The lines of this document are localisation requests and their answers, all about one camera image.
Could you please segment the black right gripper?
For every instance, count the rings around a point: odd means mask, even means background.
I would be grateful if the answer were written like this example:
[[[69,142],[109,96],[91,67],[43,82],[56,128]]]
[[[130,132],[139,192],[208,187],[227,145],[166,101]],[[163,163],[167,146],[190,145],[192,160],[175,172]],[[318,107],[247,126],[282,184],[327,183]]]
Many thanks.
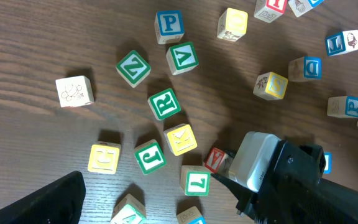
[[[323,178],[317,145],[282,140],[257,193],[212,173],[238,200],[237,212],[257,223],[358,223],[358,192]]]

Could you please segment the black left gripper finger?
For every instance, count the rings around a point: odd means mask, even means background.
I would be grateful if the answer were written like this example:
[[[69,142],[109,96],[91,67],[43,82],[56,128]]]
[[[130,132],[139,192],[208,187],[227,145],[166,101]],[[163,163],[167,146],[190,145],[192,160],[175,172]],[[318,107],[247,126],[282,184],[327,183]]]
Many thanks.
[[[0,209],[0,223],[78,223],[85,193],[82,173],[73,171]]]

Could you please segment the red A wooden block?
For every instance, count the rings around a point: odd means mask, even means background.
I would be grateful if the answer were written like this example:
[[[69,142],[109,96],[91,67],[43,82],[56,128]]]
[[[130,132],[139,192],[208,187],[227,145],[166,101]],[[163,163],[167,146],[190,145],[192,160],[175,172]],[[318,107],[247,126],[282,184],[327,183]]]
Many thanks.
[[[221,150],[213,147],[206,159],[204,166],[212,173],[229,177],[229,168],[232,164],[235,154],[230,150]]]

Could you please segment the blue 2 wooden block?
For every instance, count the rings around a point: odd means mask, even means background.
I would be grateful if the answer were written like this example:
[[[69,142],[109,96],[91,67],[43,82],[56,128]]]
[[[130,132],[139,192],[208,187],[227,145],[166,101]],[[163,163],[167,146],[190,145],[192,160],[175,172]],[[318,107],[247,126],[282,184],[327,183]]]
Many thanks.
[[[324,168],[324,174],[330,174],[332,169],[332,154],[330,152],[325,152],[324,157],[326,160],[326,165]]]

